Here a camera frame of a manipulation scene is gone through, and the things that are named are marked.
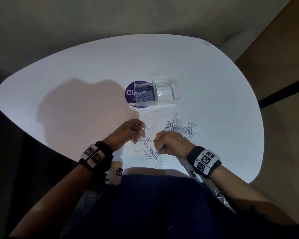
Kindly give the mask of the person's left hand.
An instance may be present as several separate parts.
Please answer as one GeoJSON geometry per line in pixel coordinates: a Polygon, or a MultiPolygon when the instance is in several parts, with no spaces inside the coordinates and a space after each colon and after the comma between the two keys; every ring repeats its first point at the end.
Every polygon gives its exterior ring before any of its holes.
{"type": "Polygon", "coordinates": [[[103,140],[113,152],[118,151],[128,141],[132,141],[132,120],[125,121],[103,140]]]}

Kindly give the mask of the person's right hand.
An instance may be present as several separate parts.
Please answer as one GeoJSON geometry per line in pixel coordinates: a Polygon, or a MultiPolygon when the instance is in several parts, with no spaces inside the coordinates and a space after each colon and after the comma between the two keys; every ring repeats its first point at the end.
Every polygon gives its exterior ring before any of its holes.
{"type": "Polygon", "coordinates": [[[184,138],[181,134],[173,131],[167,131],[166,145],[168,146],[168,154],[170,156],[185,159],[189,152],[196,147],[195,144],[184,138]]]}

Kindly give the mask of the person's right forearm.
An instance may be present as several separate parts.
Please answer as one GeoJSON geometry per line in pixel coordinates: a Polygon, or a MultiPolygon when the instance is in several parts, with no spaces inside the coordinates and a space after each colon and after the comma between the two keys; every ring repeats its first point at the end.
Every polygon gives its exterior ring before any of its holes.
{"type": "Polygon", "coordinates": [[[229,204],[235,205],[248,215],[281,226],[296,224],[285,212],[224,166],[217,167],[209,178],[229,204]]]}

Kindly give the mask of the person's left forearm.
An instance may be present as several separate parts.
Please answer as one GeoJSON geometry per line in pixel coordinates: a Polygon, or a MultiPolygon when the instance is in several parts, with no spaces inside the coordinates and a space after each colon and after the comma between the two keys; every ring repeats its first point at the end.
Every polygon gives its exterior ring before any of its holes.
{"type": "Polygon", "coordinates": [[[78,164],[25,214],[7,239],[59,237],[92,179],[104,178],[104,174],[105,172],[91,171],[78,164]]]}

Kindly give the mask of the scattered loose silver paper clips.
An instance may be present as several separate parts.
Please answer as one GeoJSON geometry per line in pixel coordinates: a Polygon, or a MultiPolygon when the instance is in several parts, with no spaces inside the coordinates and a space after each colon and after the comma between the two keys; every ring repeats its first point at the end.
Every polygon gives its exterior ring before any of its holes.
{"type": "Polygon", "coordinates": [[[146,124],[145,138],[147,141],[134,144],[129,141],[119,150],[116,160],[124,163],[125,168],[154,168],[175,169],[182,171],[179,161],[169,155],[159,155],[154,147],[153,140],[162,130],[181,134],[187,140],[199,138],[198,127],[192,122],[181,118],[172,107],[158,109],[132,108],[133,113],[129,120],[139,119],[146,124]]]}

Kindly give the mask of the heap of boxed paper clips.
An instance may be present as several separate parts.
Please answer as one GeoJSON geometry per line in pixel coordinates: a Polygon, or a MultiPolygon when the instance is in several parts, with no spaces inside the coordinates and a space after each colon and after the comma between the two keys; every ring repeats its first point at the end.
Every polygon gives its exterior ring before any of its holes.
{"type": "Polygon", "coordinates": [[[155,101],[155,93],[152,91],[135,92],[136,103],[155,101]]]}

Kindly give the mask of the round purple sticker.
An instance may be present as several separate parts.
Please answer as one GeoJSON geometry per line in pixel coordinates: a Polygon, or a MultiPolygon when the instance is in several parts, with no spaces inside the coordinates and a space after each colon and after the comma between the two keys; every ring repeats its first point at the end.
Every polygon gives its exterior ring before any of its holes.
{"type": "Polygon", "coordinates": [[[136,103],[135,92],[152,91],[155,93],[154,85],[148,81],[137,80],[129,84],[125,90],[125,99],[132,107],[135,108],[146,108],[149,105],[153,105],[155,101],[146,103],[136,103]]]}

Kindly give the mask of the clear plastic box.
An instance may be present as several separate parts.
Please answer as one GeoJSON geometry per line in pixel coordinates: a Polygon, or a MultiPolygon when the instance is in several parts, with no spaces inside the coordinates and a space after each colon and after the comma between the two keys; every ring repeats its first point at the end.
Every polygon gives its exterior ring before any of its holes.
{"type": "Polygon", "coordinates": [[[176,80],[151,80],[154,85],[156,102],[150,106],[176,104],[180,98],[178,84],[176,80]]]}

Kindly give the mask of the black wristband with marker tags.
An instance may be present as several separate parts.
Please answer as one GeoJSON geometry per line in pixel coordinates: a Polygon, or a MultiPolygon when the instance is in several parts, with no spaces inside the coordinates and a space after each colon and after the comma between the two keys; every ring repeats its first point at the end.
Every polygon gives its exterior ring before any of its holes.
{"type": "Polygon", "coordinates": [[[186,156],[186,160],[196,174],[207,179],[216,168],[222,165],[221,158],[216,153],[201,146],[194,147],[186,156]]]}
{"type": "Polygon", "coordinates": [[[109,145],[103,141],[98,141],[91,144],[81,154],[79,164],[92,172],[105,173],[111,168],[112,154],[113,150],[109,145]]]}

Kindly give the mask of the dark blue shirt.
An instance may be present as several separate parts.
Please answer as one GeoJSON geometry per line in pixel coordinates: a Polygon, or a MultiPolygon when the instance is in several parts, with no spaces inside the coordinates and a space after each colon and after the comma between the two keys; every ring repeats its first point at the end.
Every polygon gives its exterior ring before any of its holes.
{"type": "Polygon", "coordinates": [[[236,212],[191,178],[124,175],[62,239],[299,239],[299,224],[236,212]]]}

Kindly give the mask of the brown wooden panel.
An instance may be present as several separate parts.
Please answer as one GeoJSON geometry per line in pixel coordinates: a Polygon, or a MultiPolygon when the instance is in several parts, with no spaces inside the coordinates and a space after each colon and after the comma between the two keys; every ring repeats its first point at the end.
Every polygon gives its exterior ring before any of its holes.
{"type": "Polygon", "coordinates": [[[299,80],[299,0],[291,0],[235,61],[258,101],[299,80]]]}

